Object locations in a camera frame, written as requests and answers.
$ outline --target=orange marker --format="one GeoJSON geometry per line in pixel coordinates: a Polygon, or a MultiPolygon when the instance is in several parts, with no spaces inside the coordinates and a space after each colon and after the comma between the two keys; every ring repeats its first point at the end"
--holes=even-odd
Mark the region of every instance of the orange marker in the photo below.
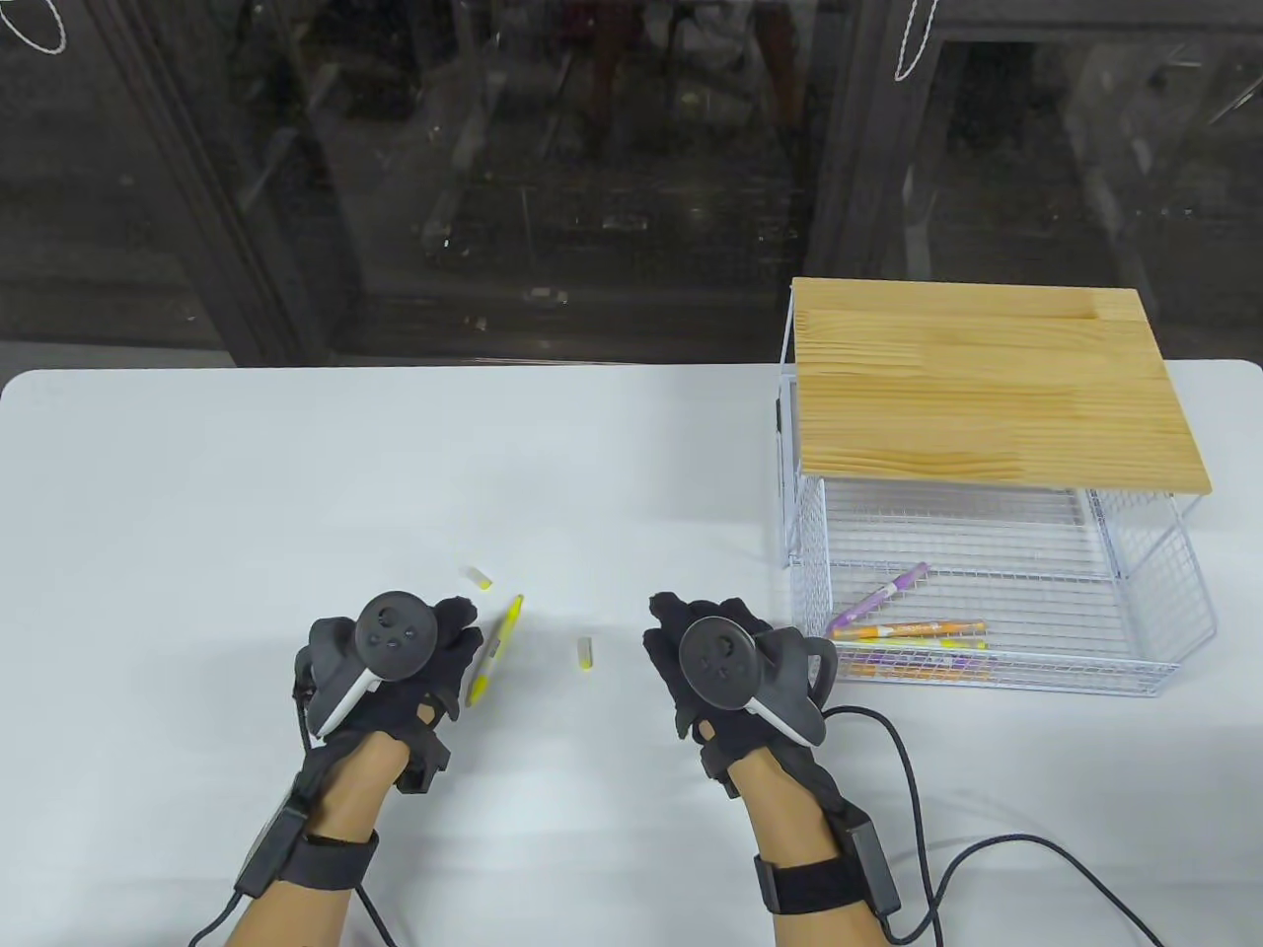
{"type": "Polygon", "coordinates": [[[981,635],[985,621],[906,621],[902,625],[864,625],[840,628],[830,635],[835,641],[870,641],[877,638],[952,638],[981,635]]]}

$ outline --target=wooden shelf top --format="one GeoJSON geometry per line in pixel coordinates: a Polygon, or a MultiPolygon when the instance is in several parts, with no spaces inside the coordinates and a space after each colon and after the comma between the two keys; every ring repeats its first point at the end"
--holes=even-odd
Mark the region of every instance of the wooden shelf top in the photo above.
{"type": "Polygon", "coordinates": [[[1209,494],[1133,289],[793,283],[803,472],[1209,494]]]}

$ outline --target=white wire basket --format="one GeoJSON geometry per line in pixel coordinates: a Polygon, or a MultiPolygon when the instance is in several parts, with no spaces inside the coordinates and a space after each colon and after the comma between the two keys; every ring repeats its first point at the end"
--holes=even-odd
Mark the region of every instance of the white wire basket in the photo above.
{"type": "MultiPolygon", "coordinates": [[[[783,407],[793,385],[787,376],[783,407]]],[[[793,419],[779,419],[788,434],[793,419]]],[[[856,624],[986,622],[960,650],[839,641],[840,677],[1154,694],[1215,633],[1181,505],[1167,494],[826,480],[798,472],[793,437],[781,450],[786,561],[805,634],[826,634],[835,615],[921,562],[925,578],[856,624]]]]}

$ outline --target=purple marker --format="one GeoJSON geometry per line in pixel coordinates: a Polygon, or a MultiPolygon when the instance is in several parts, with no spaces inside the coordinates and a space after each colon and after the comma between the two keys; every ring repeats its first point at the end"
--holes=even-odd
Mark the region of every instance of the purple marker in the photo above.
{"type": "Polygon", "coordinates": [[[930,563],[918,562],[911,569],[904,572],[893,582],[887,582],[884,586],[878,588],[873,595],[865,597],[863,601],[856,602],[836,619],[829,622],[829,628],[825,629],[825,634],[831,634],[832,631],[846,628],[855,619],[864,617],[870,611],[877,611],[887,600],[894,597],[899,592],[906,592],[912,586],[914,586],[919,580],[925,578],[930,572],[930,563]]]}

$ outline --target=black glove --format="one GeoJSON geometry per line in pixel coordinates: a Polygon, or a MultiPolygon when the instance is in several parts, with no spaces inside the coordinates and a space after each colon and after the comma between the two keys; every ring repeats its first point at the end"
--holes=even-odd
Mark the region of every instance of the black glove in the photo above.
{"type": "Polygon", "coordinates": [[[715,602],[696,601],[687,605],[674,592],[658,592],[649,600],[649,612],[661,628],[644,633],[644,649],[649,660],[667,683],[676,702],[676,732],[683,740],[692,731],[693,740],[702,745],[702,768],[706,775],[717,780],[735,797],[736,789],[727,777],[727,768],[749,754],[767,746],[782,769],[806,787],[825,811],[840,811],[845,804],[834,778],[816,765],[811,750],[796,744],[762,717],[744,710],[726,711],[703,701],[685,678],[679,667],[679,639],[697,619],[722,615],[735,621],[751,636],[770,631],[772,626],[757,619],[740,599],[715,602]],[[710,722],[715,736],[706,740],[698,724],[710,722]]]}
{"type": "Polygon", "coordinates": [[[482,646],[482,633],[467,628],[477,619],[477,609],[469,599],[443,599],[434,606],[434,619],[438,644],[426,667],[409,678],[381,683],[376,691],[364,694],[335,734],[380,730],[395,735],[419,722],[417,710],[422,706],[434,711],[431,729],[445,712],[452,720],[460,716],[461,678],[482,646]]]}

